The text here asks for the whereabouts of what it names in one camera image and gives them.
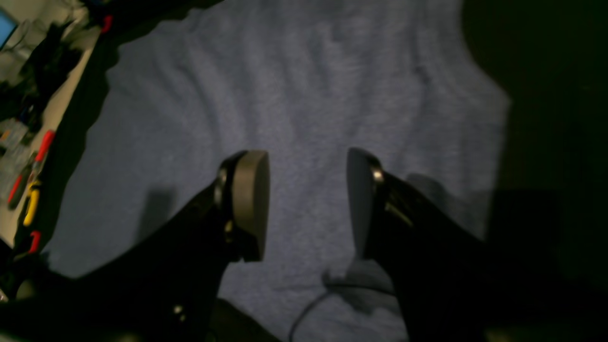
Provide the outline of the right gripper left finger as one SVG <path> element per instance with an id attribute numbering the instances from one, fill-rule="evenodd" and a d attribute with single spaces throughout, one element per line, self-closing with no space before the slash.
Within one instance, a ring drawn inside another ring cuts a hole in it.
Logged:
<path id="1" fill-rule="evenodd" d="M 154 234 L 79 278 L 51 271 L 39 253 L 1 275 L 7 342 L 203 342 L 231 262 L 264 256 L 269 154 L 226 158 L 215 181 Z"/>

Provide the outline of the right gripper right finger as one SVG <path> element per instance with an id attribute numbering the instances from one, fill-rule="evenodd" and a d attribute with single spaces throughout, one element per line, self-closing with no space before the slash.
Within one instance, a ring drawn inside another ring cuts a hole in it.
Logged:
<path id="1" fill-rule="evenodd" d="M 607 294 L 466 232 L 364 149 L 347 154 L 359 258 L 386 272 L 412 342 L 605 342 Z"/>

